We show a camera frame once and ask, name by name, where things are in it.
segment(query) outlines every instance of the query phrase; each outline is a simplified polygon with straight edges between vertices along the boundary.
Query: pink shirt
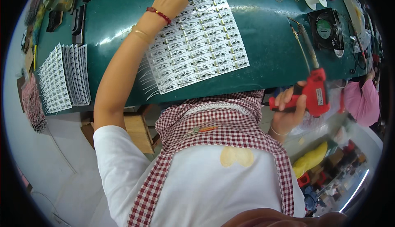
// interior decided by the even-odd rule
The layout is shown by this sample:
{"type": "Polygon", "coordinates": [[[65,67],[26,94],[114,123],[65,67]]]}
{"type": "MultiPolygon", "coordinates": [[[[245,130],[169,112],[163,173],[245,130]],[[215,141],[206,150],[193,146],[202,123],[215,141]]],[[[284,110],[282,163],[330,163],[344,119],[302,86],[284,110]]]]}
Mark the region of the pink shirt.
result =
{"type": "Polygon", "coordinates": [[[378,93],[371,79],[362,87],[359,82],[348,82],[344,89],[344,106],[361,126],[369,127],[377,122],[380,115],[378,93]]]}

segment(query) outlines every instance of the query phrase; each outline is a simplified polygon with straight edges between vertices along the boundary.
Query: white t-shirt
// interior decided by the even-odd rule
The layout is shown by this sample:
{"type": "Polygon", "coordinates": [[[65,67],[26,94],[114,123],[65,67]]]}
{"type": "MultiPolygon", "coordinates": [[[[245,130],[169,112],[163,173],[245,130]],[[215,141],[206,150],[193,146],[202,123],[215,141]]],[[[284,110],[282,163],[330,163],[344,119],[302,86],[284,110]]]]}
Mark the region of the white t-shirt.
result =
{"type": "MultiPolygon", "coordinates": [[[[93,135],[100,176],[111,217],[125,227],[138,190],[155,163],[150,162],[118,126],[93,135]]],[[[193,146],[177,152],[151,220],[151,226],[221,226],[256,208],[281,211],[281,194],[272,154],[251,149],[249,167],[220,163],[224,146],[193,146]]],[[[304,217],[304,196],[294,172],[294,216],[304,217]]]]}

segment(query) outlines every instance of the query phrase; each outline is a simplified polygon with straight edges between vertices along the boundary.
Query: red checkered apron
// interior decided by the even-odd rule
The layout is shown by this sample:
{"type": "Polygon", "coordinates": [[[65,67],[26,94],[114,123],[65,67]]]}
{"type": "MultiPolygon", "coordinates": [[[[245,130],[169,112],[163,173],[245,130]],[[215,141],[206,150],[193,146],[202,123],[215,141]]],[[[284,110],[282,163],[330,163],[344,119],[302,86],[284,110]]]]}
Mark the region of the red checkered apron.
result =
{"type": "Polygon", "coordinates": [[[263,90],[185,101],[167,108],[155,124],[163,148],[151,172],[138,192],[128,227],[150,224],[173,155],[187,147],[223,145],[254,148],[274,156],[279,175],[282,212],[294,214],[291,165],[283,146],[261,131],[263,90]],[[216,129],[189,135],[194,128],[217,126],[216,129]]]}

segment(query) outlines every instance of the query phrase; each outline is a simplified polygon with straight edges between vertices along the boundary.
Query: woman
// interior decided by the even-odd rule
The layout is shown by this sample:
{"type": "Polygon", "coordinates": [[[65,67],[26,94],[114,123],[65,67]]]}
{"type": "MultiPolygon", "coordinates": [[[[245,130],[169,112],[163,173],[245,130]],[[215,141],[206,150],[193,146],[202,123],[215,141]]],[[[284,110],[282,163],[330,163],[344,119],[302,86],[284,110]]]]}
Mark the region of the woman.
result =
{"type": "MultiPolygon", "coordinates": [[[[152,7],[173,19],[187,5],[188,0],[155,0],[152,7]]],[[[125,131],[124,105],[149,42],[166,24],[154,12],[141,17],[111,59],[96,95],[94,143],[117,225],[308,226],[337,221],[292,218],[304,216],[304,197],[281,142],[304,115],[304,95],[295,113],[274,115],[268,134],[258,126],[262,90],[187,100],[167,108],[156,122],[163,143],[156,160],[150,163],[138,150],[125,131]],[[208,129],[196,133],[202,128],[208,129]]],[[[280,110],[292,93],[290,88],[276,98],[280,110]]]]}
{"type": "Polygon", "coordinates": [[[364,127],[372,126],[380,116],[380,103],[373,85],[375,73],[351,79],[344,88],[344,107],[355,121],[364,127]]]}

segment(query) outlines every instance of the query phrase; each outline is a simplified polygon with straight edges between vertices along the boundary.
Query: cooling fan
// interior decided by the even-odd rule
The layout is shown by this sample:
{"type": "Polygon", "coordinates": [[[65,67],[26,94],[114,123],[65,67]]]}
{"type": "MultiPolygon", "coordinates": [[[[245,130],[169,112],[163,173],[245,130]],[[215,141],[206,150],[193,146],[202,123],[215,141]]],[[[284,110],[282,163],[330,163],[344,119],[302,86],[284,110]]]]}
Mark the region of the cooling fan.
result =
{"type": "Polygon", "coordinates": [[[342,27],[336,10],[326,8],[307,14],[317,48],[344,50],[342,27]]]}

